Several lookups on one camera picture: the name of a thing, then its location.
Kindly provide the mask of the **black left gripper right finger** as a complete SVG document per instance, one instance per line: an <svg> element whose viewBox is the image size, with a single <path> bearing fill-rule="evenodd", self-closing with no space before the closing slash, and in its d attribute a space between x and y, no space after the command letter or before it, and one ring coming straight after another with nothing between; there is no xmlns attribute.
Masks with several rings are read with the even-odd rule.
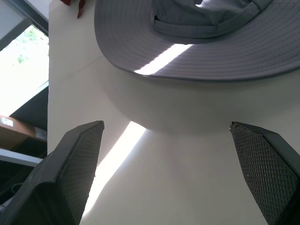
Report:
<svg viewBox="0 0 300 225"><path fill-rule="evenodd" d="M300 225L300 154L278 133L233 121L244 180L268 225Z"/></svg>

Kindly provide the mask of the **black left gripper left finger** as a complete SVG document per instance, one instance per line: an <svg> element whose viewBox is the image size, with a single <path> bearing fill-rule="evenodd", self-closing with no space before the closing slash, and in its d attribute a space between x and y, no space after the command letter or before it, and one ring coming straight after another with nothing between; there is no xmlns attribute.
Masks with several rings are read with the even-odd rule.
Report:
<svg viewBox="0 0 300 225"><path fill-rule="evenodd" d="M104 128L98 120L66 132L0 212L0 225L79 225Z"/></svg>

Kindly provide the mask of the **grey wide-brim hat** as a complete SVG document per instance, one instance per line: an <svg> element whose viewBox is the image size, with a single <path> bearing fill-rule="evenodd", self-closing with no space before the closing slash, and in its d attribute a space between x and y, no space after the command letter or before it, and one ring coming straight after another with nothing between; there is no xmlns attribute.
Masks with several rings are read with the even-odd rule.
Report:
<svg viewBox="0 0 300 225"><path fill-rule="evenodd" d="M143 76L243 81L300 69L300 0L96 0L103 56Z"/></svg>

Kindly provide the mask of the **dark red object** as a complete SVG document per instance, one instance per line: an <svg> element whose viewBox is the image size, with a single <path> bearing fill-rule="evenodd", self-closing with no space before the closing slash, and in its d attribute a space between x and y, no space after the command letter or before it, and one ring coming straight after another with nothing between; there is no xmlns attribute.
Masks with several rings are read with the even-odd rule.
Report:
<svg viewBox="0 0 300 225"><path fill-rule="evenodd" d="M70 6L77 0L60 0L62 3L64 3L67 6ZM83 8L85 6L86 0L78 0L78 14L77 14L77 19L79 19L82 14L83 14Z"/></svg>

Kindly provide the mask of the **wooden shelf with labels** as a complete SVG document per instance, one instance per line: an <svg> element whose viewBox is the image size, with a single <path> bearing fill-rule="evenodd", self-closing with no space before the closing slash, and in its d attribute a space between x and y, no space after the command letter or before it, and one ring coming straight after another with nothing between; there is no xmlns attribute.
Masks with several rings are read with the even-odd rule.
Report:
<svg viewBox="0 0 300 225"><path fill-rule="evenodd" d="M47 131L0 115L0 148L12 150L27 138L47 142Z"/></svg>

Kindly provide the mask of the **dark window frame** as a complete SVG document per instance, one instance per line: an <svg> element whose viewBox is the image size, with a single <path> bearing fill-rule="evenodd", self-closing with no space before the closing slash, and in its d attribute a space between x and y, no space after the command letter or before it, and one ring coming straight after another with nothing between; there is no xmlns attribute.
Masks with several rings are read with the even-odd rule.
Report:
<svg viewBox="0 0 300 225"><path fill-rule="evenodd" d="M31 25L49 36L49 23L27 0L0 0L0 51Z"/></svg>

